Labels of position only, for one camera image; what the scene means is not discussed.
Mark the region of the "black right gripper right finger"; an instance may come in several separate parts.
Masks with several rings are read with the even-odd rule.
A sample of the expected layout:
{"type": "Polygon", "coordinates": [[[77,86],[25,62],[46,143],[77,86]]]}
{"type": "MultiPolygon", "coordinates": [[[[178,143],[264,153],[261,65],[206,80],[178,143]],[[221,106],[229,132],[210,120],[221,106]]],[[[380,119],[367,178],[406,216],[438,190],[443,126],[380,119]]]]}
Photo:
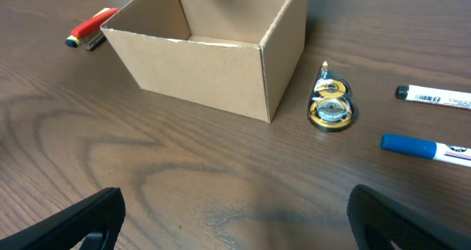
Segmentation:
{"type": "Polygon", "coordinates": [[[356,185],[347,217],[359,249],[469,249],[470,237],[390,199],[356,185]]]}

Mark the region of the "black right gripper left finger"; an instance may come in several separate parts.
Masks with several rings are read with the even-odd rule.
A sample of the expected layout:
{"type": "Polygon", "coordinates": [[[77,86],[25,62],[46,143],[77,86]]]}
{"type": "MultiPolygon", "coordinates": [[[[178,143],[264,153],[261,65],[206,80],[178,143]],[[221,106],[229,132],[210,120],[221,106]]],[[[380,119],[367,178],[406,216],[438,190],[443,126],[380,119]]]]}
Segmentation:
{"type": "Polygon", "coordinates": [[[2,249],[113,250],[124,223],[126,207],[121,189],[98,193],[1,240],[2,249]]]}

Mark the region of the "blue capped white marker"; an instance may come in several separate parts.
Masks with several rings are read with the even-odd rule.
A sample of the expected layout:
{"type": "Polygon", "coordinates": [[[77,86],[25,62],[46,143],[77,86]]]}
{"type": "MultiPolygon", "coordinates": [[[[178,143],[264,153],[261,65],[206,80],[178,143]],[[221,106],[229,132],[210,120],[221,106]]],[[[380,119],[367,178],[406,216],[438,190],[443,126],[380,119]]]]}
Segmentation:
{"type": "Polygon", "coordinates": [[[400,154],[470,167],[470,148],[463,146],[402,135],[384,134],[381,138],[380,147],[400,154]]]}

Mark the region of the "black capped white marker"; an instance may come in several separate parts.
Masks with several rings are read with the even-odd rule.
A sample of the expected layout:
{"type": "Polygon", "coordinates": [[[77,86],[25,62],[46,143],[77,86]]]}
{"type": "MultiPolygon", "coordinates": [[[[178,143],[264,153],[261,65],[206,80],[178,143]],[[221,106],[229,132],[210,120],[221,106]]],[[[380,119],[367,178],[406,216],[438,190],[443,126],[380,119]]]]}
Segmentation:
{"type": "Polygon", "coordinates": [[[404,101],[470,110],[470,93],[465,92],[416,85],[400,85],[397,86],[394,95],[397,99],[404,101]]]}

